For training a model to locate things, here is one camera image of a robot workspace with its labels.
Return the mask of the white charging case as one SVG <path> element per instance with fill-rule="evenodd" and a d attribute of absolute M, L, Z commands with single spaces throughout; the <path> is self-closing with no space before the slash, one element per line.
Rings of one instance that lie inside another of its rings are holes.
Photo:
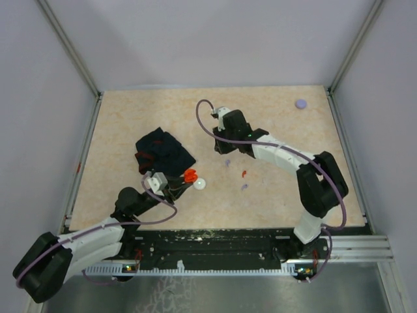
<path fill-rule="evenodd" d="M 204 190 L 207 183 L 203 178 L 198 178 L 194 183 L 193 186 L 196 190 Z"/>

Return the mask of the purple charging case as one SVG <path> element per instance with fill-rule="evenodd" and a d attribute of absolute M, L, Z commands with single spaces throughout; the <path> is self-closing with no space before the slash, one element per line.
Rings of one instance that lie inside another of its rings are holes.
<path fill-rule="evenodd" d="M 304 99 L 298 99 L 295 102 L 295 106 L 299 109 L 299 110 L 303 110 L 307 107 L 308 103 L 306 100 Z"/>

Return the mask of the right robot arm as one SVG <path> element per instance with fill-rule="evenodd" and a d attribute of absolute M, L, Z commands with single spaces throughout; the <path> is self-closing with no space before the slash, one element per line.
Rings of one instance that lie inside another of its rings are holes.
<path fill-rule="evenodd" d="M 291 250 L 299 258 L 309 256 L 314 250 L 313 240 L 324 226 L 324 217 L 349 193 L 334 156 L 327 151 L 313 155 L 286 146 L 269 132 L 252 129 L 240 110 L 221 107 L 211 116 L 218 120 L 218 126 L 212 129 L 216 152 L 224 155 L 238 150 L 296 177 L 304 212 L 294 228 L 296 238 L 291 241 Z"/>

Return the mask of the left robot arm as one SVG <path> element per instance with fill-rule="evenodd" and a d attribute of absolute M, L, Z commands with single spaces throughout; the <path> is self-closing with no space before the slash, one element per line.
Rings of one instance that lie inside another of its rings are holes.
<path fill-rule="evenodd" d="M 130 186 L 123 188 L 114 212 L 94 226 L 68 234 L 40 235 L 12 272 L 16 286 L 25 290 L 34 302 L 43 303 L 89 266 L 116 256 L 131 257 L 136 250 L 134 234 L 142 225 L 139 215 L 159 204 L 177 213 L 175 201 L 194 181 L 148 173 L 141 184 L 143 193 Z"/>

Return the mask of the orange charging case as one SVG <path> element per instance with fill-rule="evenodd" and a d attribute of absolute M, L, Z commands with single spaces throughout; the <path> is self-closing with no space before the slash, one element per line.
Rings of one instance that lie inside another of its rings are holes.
<path fill-rule="evenodd" d="M 198 175 L 194 169 L 187 169 L 184 172 L 184 182 L 185 183 L 194 183 L 198 180 Z"/>

